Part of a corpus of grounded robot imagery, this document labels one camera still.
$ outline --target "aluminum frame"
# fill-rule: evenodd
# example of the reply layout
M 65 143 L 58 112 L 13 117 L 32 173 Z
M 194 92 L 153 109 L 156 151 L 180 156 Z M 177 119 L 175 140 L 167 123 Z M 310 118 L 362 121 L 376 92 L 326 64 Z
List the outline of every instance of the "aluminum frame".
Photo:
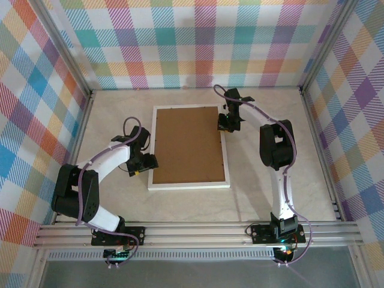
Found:
M 83 73 L 81 72 L 78 64 L 76 63 L 71 52 L 69 51 L 67 44 L 65 43 L 55 22 L 52 20 L 46 6 L 43 4 L 42 0 L 30 0 L 29 3 L 31 4 L 40 21 L 43 23 L 45 29 L 48 32 L 49 37 L 52 39 L 52 42 L 56 46 L 59 54 L 62 56 L 68 69 L 71 71 L 77 84 L 81 87 L 83 92 L 90 96 L 92 88 L 88 85 L 87 81 L 85 80 Z
M 126 226 L 145 226 L 145 243 L 139 251 L 145 252 L 145 260 L 159 260 L 160 253 L 170 251 L 234 251 L 236 257 L 249 257 L 249 252 L 262 257 L 258 260 L 273 259 L 269 250 L 282 247 L 281 244 L 252 244 L 244 230 L 250 224 L 268 224 L 265 221 L 159 221 L 129 222 Z M 300 223 L 306 235 L 307 223 Z M 312 221 L 313 243 L 311 247 L 348 246 L 353 264 L 362 287 L 378 287 L 371 281 L 369 270 L 361 251 L 362 236 L 355 222 Z M 57 222 L 42 226 L 38 233 L 34 250 L 35 265 L 27 287 L 38 287 L 44 273 L 44 266 L 51 260 L 105 260 L 100 255 L 104 248 L 91 246 L 92 234 L 85 226 L 75 226 L 74 222 Z
M 331 27 L 330 32 L 328 33 L 327 39 L 324 41 L 319 55 L 316 57 L 313 65 L 311 66 L 306 79 L 302 84 L 302 89 L 304 92 L 308 91 L 309 87 L 315 80 L 317 74 L 319 73 L 322 65 L 325 62 L 328 54 L 332 50 L 334 44 L 337 41 L 338 36 L 343 30 L 345 24 L 347 23 L 350 15 L 354 11 L 356 5 L 359 0 L 346 0 L 340 9 L 338 16 L 336 17 L 336 21 Z
M 321 166 L 322 171 L 323 171 L 325 183 L 326 183 L 326 186 L 328 188 L 329 197 L 331 198 L 331 201 L 334 202 L 337 206 L 337 209 L 335 209 L 336 218 L 340 218 L 341 220 L 346 221 L 346 215 L 345 215 L 345 212 L 343 210 L 343 206 L 341 205 L 341 200 L 337 194 L 335 181 L 332 178 L 332 173 L 331 173 L 331 170 L 330 170 L 329 165 L 327 163 L 324 150 L 322 149 L 322 144 L 320 141 L 319 133 L 316 129 L 313 115 L 310 113 L 310 106 L 309 106 L 308 101 L 305 97 L 305 92 L 300 91 L 300 95 L 301 95 L 302 104 L 304 106 L 304 111 L 305 111 L 305 114 L 307 116 L 308 124 L 310 126 L 313 143 L 314 143 L 314 146 L 315 146 L 315 149 L 317 152 L 317 156 L 318 156 L 319 161 L 320 161 L 320 166 Z

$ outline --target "glass panel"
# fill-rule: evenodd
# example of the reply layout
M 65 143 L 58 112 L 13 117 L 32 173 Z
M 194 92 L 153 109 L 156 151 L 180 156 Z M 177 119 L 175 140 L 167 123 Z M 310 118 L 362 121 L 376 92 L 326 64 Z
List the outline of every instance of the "glass panel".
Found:
M 48 262 L 42 287 L 360 287 L 347 247 L 310 248 L 289 268 L 272 261 Z

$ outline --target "metal profile bar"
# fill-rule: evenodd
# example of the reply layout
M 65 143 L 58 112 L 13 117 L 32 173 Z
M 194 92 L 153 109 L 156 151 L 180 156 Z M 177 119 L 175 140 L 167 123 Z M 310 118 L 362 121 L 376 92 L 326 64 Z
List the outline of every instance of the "metal profile bar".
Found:
M 334 44 L 337 41 L 338 36 L 343 30 L 346 22 L 349 19 L 349 16 L 354 11 L 359 0 L 345 0 L 343 7 L 340 10 L 339 15 L 331 27 L 331 30 L 328 34 L 327 39 L 324 41 L 323 46 L 320 50 L 318 57 L 315 59 L 311 69 L 308 72 L 307 78 L 304 80 L 302 90 L 307 92 L 313 81 L 315 80 L 317 74 L 320 71 L 321 66 L 324 64 L 325 59 L 332 50 Z
M 36 251 L 35 261 L 33 266 L 31 267 L 31 273 L 29 275 L 25 287 L 27 288 L 36 288 L 39 287 L 41 279 L 44 274 L 44 268 L 47 262 L 47 258 L 49 255 L 49 251 L 45 249 L 40 249 Z
M 345 212 L 343 210 L 343 206 L 341 204 L 340 198 L 337 194 L 336 185 L 335 185 L 334 179 L 332 177 L 331 170 L 329 169 L 328 162 L 327 162 L 326 157 L 325 157 L 325 152 L 323 150 L 323 147 L 322 147 L 322 144 L 320 141 L 319 132 L 316 128 L 313 115 L 310 113 L 311 107 L 309 106 L 309 103 L 308 103 L 307 98 L 305 96 L 305 92 L 300 91 L 300 93 L 301 93 L 301 100 L 302 100 L 303 105 L 304 105 L 305 114 L 307 115 L 308 124 L 310 126 L 310 130 L 311 130 L 311 134 L 312 134 L 312 138 L 313 138 L 313 143 L 314 143 L 314 146 L 316 148 L 317 156 L 318 156 L 319 161 L 320 161 L 320 166 L 321 166 L 322 171 L 323 171 L 325 183 L 326 183 L 326 186 L 328 188 L 329 196 L 330 196 L 331 200 L 333 202 L 335 202 L 337 205 L 337 208 L 338 208 L 337 212 L 339 213 L 339 217 L 343 221 L 346 221 L 347 220 L 346 215 L 345 215 Z
M 85 129 L 86 129 L 86 126 L 88 124 L 89 116 L 91 115 L 92 106 L 93 106 L 94 101 L 95 101 L 95 96 L 96 96 L 96 92 L 92 91 L 92 94 L 91 94 L 90 98 L 88 99 L 88 102 L 87 102 L 85 110 L 84 110 L 83 118 L 82 118 L 82 121 L 81 121 L 81 124 L 79 127 L 79 132 L 76 136 L 75 144 L 72 148 L 71 158 L 70 158 L 69 164 L 75 165 L 77 162 L 80 148 L 81 148 L 81 145 L 82 145 L 82 142 L 84 139 Z
M 106 260 L 103 249 L 52 249 L 48 261 L 95 261 Z M 132 260 L 181 260 L 181 261 L 218 261 L 218 260 L 271 260 L 273 248 L 238 249 L 140 249 Z M 114 257 L 125 260 L 126 257 Z
M 244 232 L 253 222 L 188 222 L 180 223 L 140 223 L 146 227 L 146 238 L 143 248 L 254 248 L 282 247 L 283 244 L 252 244 L 252 239 Z M 304 231 L 309 226 L 303 223 Z M 313 222 L 313 245 L 345 246 L 362 245 L 357 224 L 354 222 Z M 76 227 L 67 224 L 42 226 L 35 242 L 35 248 L 89 248 L 91 231 L 87 227 Z
M 366 258 L 364 246 L 350 246 L 350 257 L 355 267 L 361 287 L 380 287 L 377 278 L 370 265 L 370 261 Z
M 52 42 L 56 46 L 58 52 L 63 58 L 65 64 L 67 65 L 69 71 L 72 73 L 75 78 L 77 84 L 81 87 L 82 91 L 85 92 L 86 95 L 90 96 L 92 89 L 89 87 L 87 81 L 85 80 L 79 66 L 76 61 L 73 59 L 71 52 L 68 49 L 67 44 L 64 39 L 61 37 L 61 34 L 56 27 L 56 24 L 52 20 L 47 8 L 42 3 L 41 0 L 30 0 L 32 8 L 34 9 L 37 17 L 43 23 L 45 29 L 48 32 L 49 37 L 52 39 Z

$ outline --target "brown board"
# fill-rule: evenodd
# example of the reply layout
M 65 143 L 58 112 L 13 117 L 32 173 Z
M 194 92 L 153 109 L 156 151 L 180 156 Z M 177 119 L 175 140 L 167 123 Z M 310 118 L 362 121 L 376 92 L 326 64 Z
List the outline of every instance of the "brown board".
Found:
M 153 184 L 224 182 L 218 107 L 158 109 Z

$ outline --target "checkered pattern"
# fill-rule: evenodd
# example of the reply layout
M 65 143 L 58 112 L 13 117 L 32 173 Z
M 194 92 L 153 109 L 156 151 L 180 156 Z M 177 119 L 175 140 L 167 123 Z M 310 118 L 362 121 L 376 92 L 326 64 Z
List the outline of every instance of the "checkered pattern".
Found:
M 86 97 L 28 2 L 0 7 L 0 287 L 19 287 Z
M 332 11 L 332 14 L 330 16 L 330 18 L 328 19 L 328 22 L 319 38 L 319 40 L 317 41 L 316 43 L 316 47 L 315 49 L 313 50 L 312 52 L 312 55 L 311 55 L 311 58 L 310 60 L 308 61 L 307 63 L 307 66 L 305 66 L 305 69 L 304 69 L 304 72 L 300 78 L 300 81 L 299 81 L 299 86 L 302 86 L 305 79 L 307 78 L 308 76 L 308 72 L 311 70 L 312 66 L 313 66 L 313 63 L 314 61 L 317 59 L 317 57 L 319 56 L 320 54 L 320 51 L 322 50 L 323 48 L 323 44 L 324 44 L 324 41 L 327 39 L 327 37 L 329 36 L 329 33 L 331 31 L 331 28 L 332 26 L 334 25 L 335 21 L 337 20 L 337 17 L 343 7 L 343 4 L 345 3 L 346 0 L 338 0 L 337 1 L 337 4 L 336 6 L 334 7 L 334 10 Z
M 308 98 L 348 220 L 384 283 L 384 1 L 360 0 Z
M 101 89 L 296 86 L 302 57 L 318 42 L 313 35 L 327 5 L 334 5 L 63 0 L 54 8 L 45 2 L 87 80 Z M 75 42 L 81 47 L 72 48 Z

